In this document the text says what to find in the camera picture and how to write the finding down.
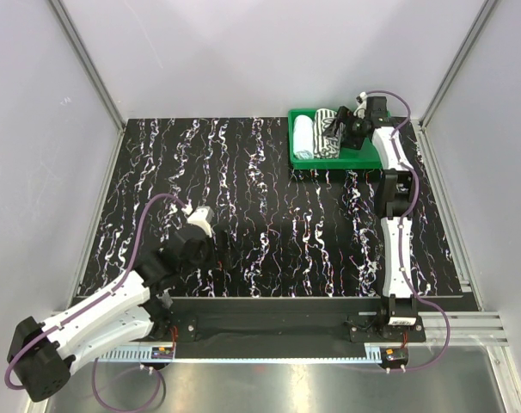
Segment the green white striped towel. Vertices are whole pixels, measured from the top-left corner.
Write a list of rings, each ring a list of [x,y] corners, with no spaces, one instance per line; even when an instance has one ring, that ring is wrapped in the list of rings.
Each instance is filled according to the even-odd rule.
[[[316,110],[313,126],[314,158],[333,159],[339,156],[340,140],[331,130],[336,112],[327,108]]]

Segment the light blue towel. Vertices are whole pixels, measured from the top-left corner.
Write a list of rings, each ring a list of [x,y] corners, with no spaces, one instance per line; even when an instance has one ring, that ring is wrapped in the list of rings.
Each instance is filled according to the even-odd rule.
[[[294,121],[292,143],[293,155],[300,160],[314,158],[314,123],[306,115],[299,115]]]

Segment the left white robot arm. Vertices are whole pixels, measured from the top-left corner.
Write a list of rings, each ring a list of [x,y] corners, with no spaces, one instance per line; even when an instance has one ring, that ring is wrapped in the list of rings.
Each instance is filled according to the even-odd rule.
[[[140,255],[129,273],[78,304],[42,322],[27,317],[18,323],[7,356],[6,386],[41,402],[108,351],[144,338],[164,339],[174,330],[170,291],[197,270],[234,268],[237,256],[226,230],[207,233],[198,225],[184,225]]]

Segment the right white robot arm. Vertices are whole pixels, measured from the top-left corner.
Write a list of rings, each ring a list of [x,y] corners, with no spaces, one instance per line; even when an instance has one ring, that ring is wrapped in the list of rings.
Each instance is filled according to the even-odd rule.
[[[400,130],[407,121],[397,124],[389,116],[389,95],[381,90],[360,93],[357,108],[339,108],[323,134],[340,138],[351,149],[369,139],[380,159],[382,176],[374,207],[383,230],[384,278],[380,310],[365,330],[391,342],[404,336],[417,321],[409,248],[420,184],[401,145]]]

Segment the green plastic tray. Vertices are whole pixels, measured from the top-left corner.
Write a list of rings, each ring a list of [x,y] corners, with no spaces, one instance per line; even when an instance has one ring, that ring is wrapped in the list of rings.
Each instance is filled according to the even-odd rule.
[[[289,149],[290,162],[296,170],[369,170],[379,169],[382,167],[379,153],[374,145],[374,140],[365,139],[362,148],[351,150],[347,148],[340,148],[339,156],[333,159],[318,159],[300,160],[293,155],[292,134],[295,119],[303,114],[310,117],[314,123],[316,110],[313,108],[296,108],[288,113],[288,129],[289,129]]]

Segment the black marble pattern mat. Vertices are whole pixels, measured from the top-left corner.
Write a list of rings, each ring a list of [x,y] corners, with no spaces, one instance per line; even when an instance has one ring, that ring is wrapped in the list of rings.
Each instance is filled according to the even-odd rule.
[[[176,295],[372,296],[384,275],[380,177],[293,169],[286,118],[130,120],[77,296],[124,272],[137,229],[148,252],[182,225],[163,193],[211,207],[236,248],[233,269],[185,275]]]

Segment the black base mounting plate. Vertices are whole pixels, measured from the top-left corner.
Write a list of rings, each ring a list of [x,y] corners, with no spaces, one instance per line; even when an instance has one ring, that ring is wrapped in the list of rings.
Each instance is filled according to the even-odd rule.
[[[426,332],[415,321],[391,325],[390,308],[380,298],[183,298],[160,310],[154,330],[136,342],[161,342],[177,332],[178,342],[231,337],[339,337],[353,342],[422,343]]]

